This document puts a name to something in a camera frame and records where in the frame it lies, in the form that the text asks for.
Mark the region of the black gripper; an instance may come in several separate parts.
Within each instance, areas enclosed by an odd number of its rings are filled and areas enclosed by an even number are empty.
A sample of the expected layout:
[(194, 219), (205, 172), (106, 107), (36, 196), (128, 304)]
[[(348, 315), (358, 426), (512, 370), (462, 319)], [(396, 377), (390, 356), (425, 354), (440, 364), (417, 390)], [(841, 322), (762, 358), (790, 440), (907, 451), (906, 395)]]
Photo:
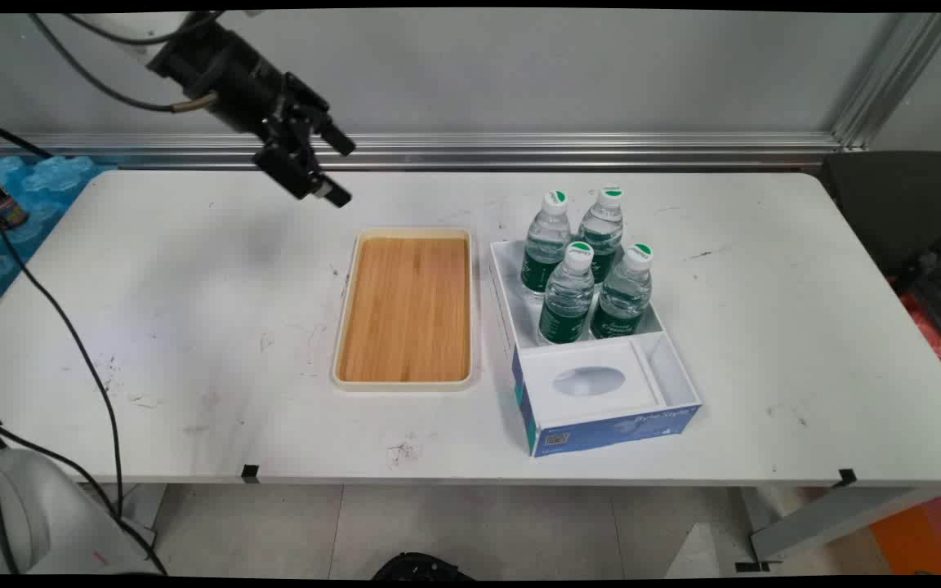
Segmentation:
[(311, 137), (341, 156), (356, 144), (333, 121), (329, 103), (292, 72), (283, 72), (219, 21), (165, 43), (147, 65), (195, 100), (216, 94), (208, 110), (233, 131), (262, 138), (254, 164), (294, 198), (350, 203), (350, 191), (322, 170)]

